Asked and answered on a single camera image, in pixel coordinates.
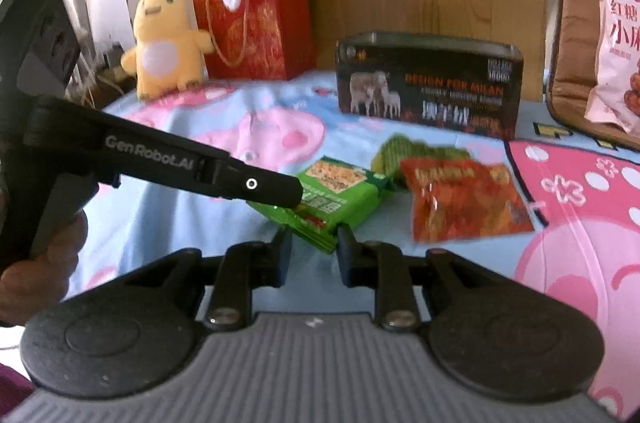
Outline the person's left hand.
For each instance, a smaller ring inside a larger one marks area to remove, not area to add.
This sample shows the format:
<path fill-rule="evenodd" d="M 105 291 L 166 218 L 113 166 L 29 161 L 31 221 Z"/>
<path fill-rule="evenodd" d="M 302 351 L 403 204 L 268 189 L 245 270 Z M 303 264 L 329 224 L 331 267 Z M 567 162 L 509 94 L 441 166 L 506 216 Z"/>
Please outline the person's left hand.
<path fill-rule="evenodd" d="M 2 273 L 2 325 L 25 325 L 36 313 L 64 299 L 87 235 L 87 216 L 80 211 L 58 227 L 46 253 L 19 261 Z"/>

